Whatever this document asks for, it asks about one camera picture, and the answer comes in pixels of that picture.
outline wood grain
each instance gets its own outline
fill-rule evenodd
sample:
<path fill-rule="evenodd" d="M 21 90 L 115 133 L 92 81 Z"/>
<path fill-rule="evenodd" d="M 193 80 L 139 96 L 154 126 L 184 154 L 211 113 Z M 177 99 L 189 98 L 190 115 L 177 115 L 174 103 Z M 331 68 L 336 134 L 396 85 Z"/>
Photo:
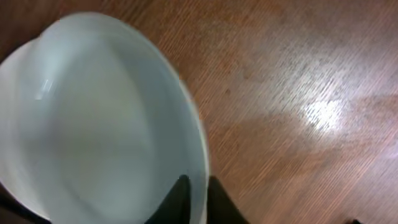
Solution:
<path fill-rule="evenodd" d="M 398 222 L 398 1 L 1 0 L 0 59 L 78 11 L 169 58 L 251 223 Z"/>

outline wooden table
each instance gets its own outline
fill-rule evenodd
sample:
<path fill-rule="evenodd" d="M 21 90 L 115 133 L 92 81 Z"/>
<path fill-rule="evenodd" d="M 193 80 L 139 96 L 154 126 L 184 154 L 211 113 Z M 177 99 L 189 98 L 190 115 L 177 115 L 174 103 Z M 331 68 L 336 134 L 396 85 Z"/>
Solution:
<path fill-rule="evenodd" d="M 251 223 L 398 222 L 398 1 L 1 0 L 0 59 L 78 11 L 169 58 Z"/>

